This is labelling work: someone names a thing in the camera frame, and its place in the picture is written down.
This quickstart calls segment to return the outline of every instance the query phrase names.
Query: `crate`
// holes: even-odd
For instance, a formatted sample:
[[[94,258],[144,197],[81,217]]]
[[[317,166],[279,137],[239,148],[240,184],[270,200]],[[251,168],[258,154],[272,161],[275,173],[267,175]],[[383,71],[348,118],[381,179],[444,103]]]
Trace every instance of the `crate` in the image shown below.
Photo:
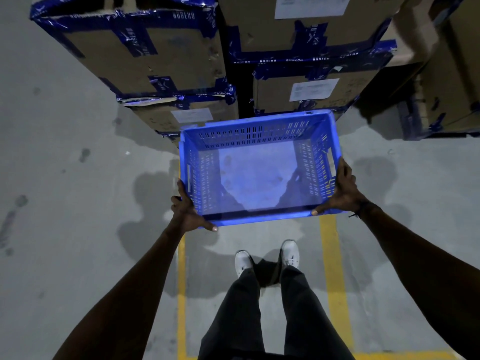
[[[185,126],[179,152],[189,197],[217,226],[310,216],[341,156],[330,110]]]

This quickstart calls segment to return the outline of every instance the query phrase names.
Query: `person's left arm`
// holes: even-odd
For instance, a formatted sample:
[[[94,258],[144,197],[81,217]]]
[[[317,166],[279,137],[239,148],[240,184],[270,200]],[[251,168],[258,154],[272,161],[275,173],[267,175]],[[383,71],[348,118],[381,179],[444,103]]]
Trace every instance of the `person's left arm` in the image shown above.
[[[183,182],[171,201],[173,218],[147,253],[85,315],[54,360],[141,359],[173,255],[187,231],[217,231],[195,211]]]

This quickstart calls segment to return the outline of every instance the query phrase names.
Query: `hand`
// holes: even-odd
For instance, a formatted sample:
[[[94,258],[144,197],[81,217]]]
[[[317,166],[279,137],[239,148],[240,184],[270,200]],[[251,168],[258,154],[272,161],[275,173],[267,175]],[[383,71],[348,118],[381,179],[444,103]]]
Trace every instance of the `hand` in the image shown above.
[[[362,202],[368,199],[360,193],[355,184],[357,178],[352,175],[352,168],[346,163],[343,157],[338,161],[336,171],[335,191],[329,200],[316,207],[311,214],[313,216],[321,214],[328,209],[334,208],[342,211],[357,212]]]
[[[217,226],[206,221],[205,218],[201,217],[201,215],[197,213],[194,203],[185,192],[185,186],[183,185],[183,181],[181,179],[177,181],[177,186],[180,197],[172,196],[171,198],[173,203],[171,206],[173,217],[170,224],[180,225],[183,232],[192,231],[198,229],[199,227],[203,227],[210,231],[217,231]]]

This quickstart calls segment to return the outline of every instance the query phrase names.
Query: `person's right arm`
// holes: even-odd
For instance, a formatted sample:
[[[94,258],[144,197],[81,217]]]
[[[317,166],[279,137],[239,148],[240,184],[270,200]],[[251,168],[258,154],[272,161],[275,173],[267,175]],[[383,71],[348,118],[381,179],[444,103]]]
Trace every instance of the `person's right arm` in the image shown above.
[[[330,208],[359,213],[434,330],[465,359],[480,354],[480,271],[400,224],[359,192],[340,158]]]

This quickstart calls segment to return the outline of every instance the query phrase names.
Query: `sneaker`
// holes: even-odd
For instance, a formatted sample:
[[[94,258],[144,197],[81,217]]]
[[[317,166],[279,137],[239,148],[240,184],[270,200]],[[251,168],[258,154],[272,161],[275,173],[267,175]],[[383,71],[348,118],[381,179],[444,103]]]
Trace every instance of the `sneaker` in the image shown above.
[[[254,260],[248,252],[246,252],[245,250],[240,250],[239,252],[237,252],[237,255],[235,255],[235,270],[237,271],[237,275],[239,278],[245,269],[253,267]]]
[[[300,252],[297,243],[293,240],[285,240],[282,244],[281,255],[282,255],[282,266],[293,266],[294,268],[299,267],[300,262]]]

